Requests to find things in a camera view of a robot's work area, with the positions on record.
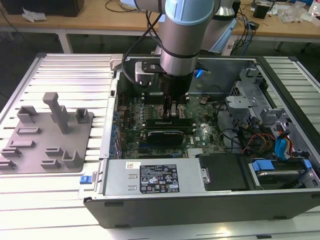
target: aluminum extrusion table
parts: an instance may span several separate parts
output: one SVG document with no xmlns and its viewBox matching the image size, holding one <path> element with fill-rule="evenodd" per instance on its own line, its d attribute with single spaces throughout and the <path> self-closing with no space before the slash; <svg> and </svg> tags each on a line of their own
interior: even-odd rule
<svg viewBox="0 0 320 240">
<path fill-rule="evenodd" d="M 21 105 L 49 111 L 45 92 L 56 91 L 69 112 L 88 108 L 94 120 L 82 172 L 0 176 L 0 239 L 272 239 L 313 240 L 320 235 L 320 207 L 289 220 L 222 222 L 104 229 L 78 199 L 83 173 L 97 169 L 110 91 L 110 54 L 48 54 L 36 58 L 0 114 L 0 148 L 19 119 Z M 299 62 L 266 57 L 319 131 L 319 84 Z"/>
</svg>

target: blue led light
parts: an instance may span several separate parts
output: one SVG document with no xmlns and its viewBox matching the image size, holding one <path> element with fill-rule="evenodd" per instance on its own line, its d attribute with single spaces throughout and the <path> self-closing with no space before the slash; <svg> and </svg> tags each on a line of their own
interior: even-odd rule
<svg viewBox="0 0 320 240">
<path fill-rule="evenodd" d="M 195 77 L 196 77 L 196 78 L 199 78 L 202 73 L 203 73 L 203 70 L 200 69 L 200 70 L 196 73 Z"/>
</svg>

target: white paper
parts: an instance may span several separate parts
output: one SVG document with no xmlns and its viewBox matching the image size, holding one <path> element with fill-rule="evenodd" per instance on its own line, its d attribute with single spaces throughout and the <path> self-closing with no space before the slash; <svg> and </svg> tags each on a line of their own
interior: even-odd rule
<svg viewBox="0 0 320 240">
<path fill-rule="evenodd" d="M 22 17 L 27 19 L 28 21 L 34 23 L 35 21 L 45 21 L 47 20 L 46 15 L 40 12 L 28 11 L 23 8 Z"/>
</svg>

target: red wire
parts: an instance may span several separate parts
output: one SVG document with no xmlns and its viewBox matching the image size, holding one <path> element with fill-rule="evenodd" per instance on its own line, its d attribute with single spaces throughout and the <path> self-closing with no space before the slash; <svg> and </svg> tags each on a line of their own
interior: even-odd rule
<svg viewBox="0 0 320 240">
<path fill-rule="evenodd" d="M 250 144 L 251 141 L 255 138 L 255 136 L 260 136 L 260 135 L 265 135 L 265 136 L 271 137 L 272 140 L 275 141 L 275 138 L 274 138 L 272 135 L 270 135 L 270 134 L 266 134 L 266 133 L 256 133 L 255 135 L 253 135 L 253 136 L 250 138 L 247 146 L 249 146 L 249 144 Z M 242 150 L 242 154 L 244 154 L 244 152 L 246 151 L 246 149 L 247 149 L 247 148 L 245 147 L 245 148 Z"/>
</svg>

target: warning label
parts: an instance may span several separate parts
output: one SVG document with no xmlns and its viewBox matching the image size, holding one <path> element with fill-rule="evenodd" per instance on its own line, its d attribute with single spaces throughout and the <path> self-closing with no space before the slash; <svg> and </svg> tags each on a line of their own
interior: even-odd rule
<svg viewBox="0 0 320 240">
<path fill-rule="evenodd" d="M 177 165 L 141 165 L 140 192 L 143 194 L 178 193 Z"/>
</svg>

